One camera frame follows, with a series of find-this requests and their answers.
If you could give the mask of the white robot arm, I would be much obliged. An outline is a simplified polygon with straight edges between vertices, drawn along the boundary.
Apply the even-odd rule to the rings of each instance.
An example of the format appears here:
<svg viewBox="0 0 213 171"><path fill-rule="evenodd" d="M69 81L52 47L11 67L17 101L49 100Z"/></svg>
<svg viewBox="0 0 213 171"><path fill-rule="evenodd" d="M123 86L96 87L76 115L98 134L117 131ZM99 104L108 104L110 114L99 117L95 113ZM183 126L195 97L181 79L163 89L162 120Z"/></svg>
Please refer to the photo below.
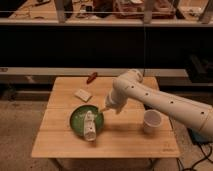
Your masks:
<svg viewBox="0 0 213 171"><path fill-rule="evenodd" d="M213 106L150 88L143 75L130 69L113 80L105 107L120 111L131 98L158 110L213 142Z"/></svg>

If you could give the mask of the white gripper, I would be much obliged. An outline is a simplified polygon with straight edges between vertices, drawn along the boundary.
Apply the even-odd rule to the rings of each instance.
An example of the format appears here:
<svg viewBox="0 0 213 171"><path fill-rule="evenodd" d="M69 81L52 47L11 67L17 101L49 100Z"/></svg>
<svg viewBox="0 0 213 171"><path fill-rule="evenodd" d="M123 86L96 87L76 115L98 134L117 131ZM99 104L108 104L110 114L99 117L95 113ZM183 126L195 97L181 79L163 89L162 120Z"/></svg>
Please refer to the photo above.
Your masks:
<svg viewBox="0 0 213 171"><path fill-rule="evenodd" d="M122 110L122 106L119 103L115 103L112 100L106 99L105 105L100 109L101 112L108 111L110 109L113 109L116 114L119 114Z"/></svg>

